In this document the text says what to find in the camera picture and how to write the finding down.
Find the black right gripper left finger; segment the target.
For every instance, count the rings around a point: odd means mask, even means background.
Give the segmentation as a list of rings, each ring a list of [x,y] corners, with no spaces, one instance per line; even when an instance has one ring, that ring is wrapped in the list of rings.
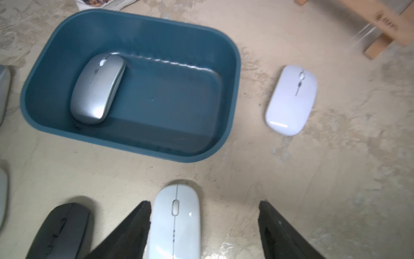
[[[87,259],[142,259],[151,226],[151,203],[142,201]]]

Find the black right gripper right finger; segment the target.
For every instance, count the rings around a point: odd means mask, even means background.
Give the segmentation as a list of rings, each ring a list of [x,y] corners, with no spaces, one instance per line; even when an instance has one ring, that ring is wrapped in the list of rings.
[[[324,259],[268,202],[259,204],[258,225],[265,259]]]

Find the black Lecoo mouse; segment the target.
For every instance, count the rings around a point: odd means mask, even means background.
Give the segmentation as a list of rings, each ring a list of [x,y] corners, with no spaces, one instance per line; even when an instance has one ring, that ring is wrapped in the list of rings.
[[[79,259],[91,211],[78,203],[54,208],[28,251],[28,259]]]

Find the white slim mouse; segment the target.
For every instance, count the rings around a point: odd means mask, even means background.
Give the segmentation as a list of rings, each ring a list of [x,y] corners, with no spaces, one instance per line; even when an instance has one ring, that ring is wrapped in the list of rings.
[[[267,125],[284,136],[298,134],[309,118],[317,90],[313,73],[299,66],[285,66],[265,113]]]

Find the white ribbed mouse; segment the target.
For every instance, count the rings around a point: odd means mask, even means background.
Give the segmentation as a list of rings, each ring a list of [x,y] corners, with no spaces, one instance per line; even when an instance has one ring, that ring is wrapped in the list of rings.
[[[0,226],[3,226],[8,203],[9,179],[3,168],[0,171]]]

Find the silver slim mouse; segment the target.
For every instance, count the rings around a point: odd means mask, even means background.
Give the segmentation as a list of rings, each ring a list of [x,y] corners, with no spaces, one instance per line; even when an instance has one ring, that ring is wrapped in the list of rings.
[[[0,65],[0,122],[3,122],[11,84],[11,73],[7,66]]]

